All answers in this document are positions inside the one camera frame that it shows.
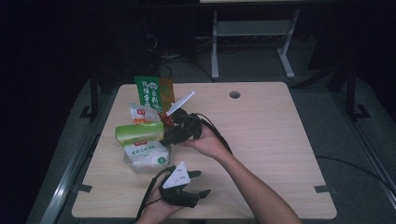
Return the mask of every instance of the wooden table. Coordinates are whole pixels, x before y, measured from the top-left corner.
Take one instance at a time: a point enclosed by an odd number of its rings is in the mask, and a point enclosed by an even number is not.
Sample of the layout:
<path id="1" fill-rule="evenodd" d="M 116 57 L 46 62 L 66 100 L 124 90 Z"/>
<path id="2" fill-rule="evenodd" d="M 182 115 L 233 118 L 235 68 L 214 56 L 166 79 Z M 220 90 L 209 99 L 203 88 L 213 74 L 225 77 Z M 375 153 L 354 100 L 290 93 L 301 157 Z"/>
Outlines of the wooden table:
<path id="1" fill-rule="evenodd" d="M 208 116 L 233 154 L 283 197 L 299 218 L 333 218 L 336 210 L 325 185 L 288 87 L 281 82 L 174 84 L 176 100 L 195 91 L 183 105 L 188 113 Z M 240 98 L 230 97 L 238 91 Z M 135 217 L 153 175 L 136 174 L 123 161 L 117 126 L 130 124 L 128 103 L 139 102 L 136 85 L 120 87 L 94 152 L 72 214 L 75 217 Z M 233 181 L 214 160 L 193 148 L 173 147 L 173 163 L 186 162 L 203 173 L 186 191 L 212 189 L 195 208 L 172 218 L 253 218 Z"/>

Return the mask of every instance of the person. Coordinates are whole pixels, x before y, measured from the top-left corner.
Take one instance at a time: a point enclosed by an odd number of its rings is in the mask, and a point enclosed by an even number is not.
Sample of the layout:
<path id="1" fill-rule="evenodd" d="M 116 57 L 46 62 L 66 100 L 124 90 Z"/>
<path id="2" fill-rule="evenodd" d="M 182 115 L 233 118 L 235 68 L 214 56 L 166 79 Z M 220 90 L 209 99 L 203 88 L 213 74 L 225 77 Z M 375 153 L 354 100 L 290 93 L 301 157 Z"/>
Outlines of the person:
<path id="1" fill-rule="evenodd" d="M 203 125 L 200 138 L 188 139 L 181 145 L 193 147 L 219 162 L 238 187 L 259 223 L 302 223 L 291 207 L 273 189 L 228 152 L 220 140 L 205 125 Z M 151 192 L 148 202 L 158 198 L 161 198 L 161 194 L 157 187 Z M 182 208 L 159 200 L 148 205 L 142 217 L 136 223 L 161 223 Z"/>

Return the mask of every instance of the table hole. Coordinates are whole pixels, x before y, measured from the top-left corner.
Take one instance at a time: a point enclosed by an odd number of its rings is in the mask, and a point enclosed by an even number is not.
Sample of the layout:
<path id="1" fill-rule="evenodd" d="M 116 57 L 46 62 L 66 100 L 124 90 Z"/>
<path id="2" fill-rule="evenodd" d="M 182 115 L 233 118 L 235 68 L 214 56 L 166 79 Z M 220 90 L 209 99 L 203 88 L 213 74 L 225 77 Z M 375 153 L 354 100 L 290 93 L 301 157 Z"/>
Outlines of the table hole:
<path id="1" fill-rule="evenodd" d="M 230 91 L 230 97 L 233 99 L 238 99 L 241 97 L 241 93 L 239 93 L 239 91 Z"/>

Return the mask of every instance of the left hand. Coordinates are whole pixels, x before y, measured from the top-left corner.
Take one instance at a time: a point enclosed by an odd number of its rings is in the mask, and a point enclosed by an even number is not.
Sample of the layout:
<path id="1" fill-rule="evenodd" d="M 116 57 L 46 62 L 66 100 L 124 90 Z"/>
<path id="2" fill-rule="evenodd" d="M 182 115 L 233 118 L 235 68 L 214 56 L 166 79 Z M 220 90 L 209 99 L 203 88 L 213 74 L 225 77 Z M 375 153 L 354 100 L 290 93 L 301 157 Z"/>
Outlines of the left hand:
<path id="1" fill-rule="evenodd" d="M 148 203 L 154 202 L 161 198 L 160 190 L 155 187 L 150 195 L 148 196 Z M 144 223 L 161 223 L 169 218 L 172 214 L 179 211 L 183 207 L 170 205 L 163 200 L 159 200 L 158 202 L 151 203 L 146 206 L 143 215 L 136 223 L 144 224 Z"/>

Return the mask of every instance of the hand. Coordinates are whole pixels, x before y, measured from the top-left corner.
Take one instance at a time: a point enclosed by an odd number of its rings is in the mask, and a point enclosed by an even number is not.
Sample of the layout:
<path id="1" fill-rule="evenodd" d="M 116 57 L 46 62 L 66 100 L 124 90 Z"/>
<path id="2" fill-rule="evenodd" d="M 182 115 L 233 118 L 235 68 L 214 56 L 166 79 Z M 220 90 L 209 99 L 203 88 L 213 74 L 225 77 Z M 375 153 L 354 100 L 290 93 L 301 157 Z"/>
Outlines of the hand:
<path id="1" fill-rule="evenodd" d="M 163 200 L 159 200 L 158 202 L 152 203 L 161 198 L 160 190 L 158 186 L 153 189 L 151 194 L 148 196 L 148 203 L 151 203 L 146 206 L 143 215 L 136 223 L 144 224 L 144 223 L 161 223 L 169 218 L 172 214 L 179 211 L 183 207 L 174 206 L 166 203 Z"/>
<path id="2" fill-rule="evenodd" d="M 181 143 L 183 147 L 193 147 L 202 154 L 217 160 L 224 153 L 229 154 L 225 146 L 209 128 L 202 125 L 202 134 L 198 139 L 188 139 Z"/>

